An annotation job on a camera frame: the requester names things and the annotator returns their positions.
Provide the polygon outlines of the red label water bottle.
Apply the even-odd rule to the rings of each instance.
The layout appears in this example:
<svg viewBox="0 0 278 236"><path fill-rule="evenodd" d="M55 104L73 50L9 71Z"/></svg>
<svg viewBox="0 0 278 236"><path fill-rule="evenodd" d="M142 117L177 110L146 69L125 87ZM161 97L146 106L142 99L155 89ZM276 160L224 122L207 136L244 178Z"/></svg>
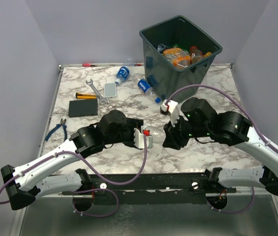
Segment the red label water bottle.
<svg viewBox="0 0 278 236"><path fill-rule="evenodd" d="M143 125L141 131L148 131L152 137L153 144L162 144L166 138L165 131L155 126Z"/></svg>

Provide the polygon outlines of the large orange label bottle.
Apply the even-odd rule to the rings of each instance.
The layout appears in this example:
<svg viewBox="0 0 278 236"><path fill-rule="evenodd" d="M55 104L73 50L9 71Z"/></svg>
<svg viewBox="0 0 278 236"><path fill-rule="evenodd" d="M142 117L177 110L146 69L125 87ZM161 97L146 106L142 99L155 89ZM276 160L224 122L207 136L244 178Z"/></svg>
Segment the large orange label bottle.
<svg viewBox="0 0 278 236"><path fill-rule="evenodd" d="M190 55L180 48L170 48L163 51L163 56L178 70L191 65Z"/></svg>

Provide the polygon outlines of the red cap bottle small label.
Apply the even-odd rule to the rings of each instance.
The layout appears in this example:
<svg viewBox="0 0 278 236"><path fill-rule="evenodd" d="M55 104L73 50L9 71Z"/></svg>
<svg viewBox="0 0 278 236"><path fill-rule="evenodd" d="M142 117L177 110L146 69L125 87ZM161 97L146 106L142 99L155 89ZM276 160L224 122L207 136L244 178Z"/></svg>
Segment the red cap bottle small label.
<svg viewBox="0 0 278 236"><path fill-rule="evenodd" d="M192 46L190 48L191 64L197 63L204 59L202 51L198 49L197 46Z"/></svg>

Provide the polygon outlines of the orange juice bottle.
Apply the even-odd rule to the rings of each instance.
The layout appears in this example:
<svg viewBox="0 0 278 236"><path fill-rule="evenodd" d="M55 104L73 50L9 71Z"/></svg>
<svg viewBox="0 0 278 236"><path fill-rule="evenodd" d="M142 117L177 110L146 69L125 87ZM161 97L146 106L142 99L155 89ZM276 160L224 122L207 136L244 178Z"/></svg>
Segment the orange juice bottle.
<svg viewBox="0 0 278 236"><path fill-rule="evenodd" d="M204 57L204 58L207 58L207 57L209 57L209 56L211 56L211 55L212 55L211 52L207 52L206 54L203 55L203 57Z"/></svg>

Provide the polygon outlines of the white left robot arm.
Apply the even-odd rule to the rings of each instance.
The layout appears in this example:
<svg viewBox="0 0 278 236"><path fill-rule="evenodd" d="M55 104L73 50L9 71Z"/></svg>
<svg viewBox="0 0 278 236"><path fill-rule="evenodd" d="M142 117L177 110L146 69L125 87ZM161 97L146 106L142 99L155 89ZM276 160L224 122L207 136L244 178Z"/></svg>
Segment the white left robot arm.
<svg viewBox="0 0 278 236"><path fill-rule="evenodd" d="M6 204L12 210L23 209L36 198L63 191L77 191L85 194L90 181L81 171L64 176L54 176L59 169L101 152L106 145L123 143L143 149L147 155L152 138L144 134L143 120L127 118L121 111L112 110L99 122L82 127L49 153L22 166L6 165L1 168L4 185L0 189L8 195Z"/></svg>

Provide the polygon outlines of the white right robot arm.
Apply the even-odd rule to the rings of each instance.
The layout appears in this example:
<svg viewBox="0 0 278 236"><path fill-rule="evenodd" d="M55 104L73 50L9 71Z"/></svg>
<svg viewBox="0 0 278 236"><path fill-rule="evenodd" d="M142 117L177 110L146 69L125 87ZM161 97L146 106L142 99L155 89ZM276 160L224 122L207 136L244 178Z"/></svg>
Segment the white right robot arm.
<svg viewBox="0 0 278 236"><path fill-rule="evenodd" d="M164 125L163 147L180 150L189 139L211 138L215 143L235 147L262 165L250 169L214 168L207 180L212 192L237 186L258 187L278 196L278 146L264 141L247 118L238 112L217 113L205 100L190 98L181 106L164 101L161 112L170 115Z"/></svg>

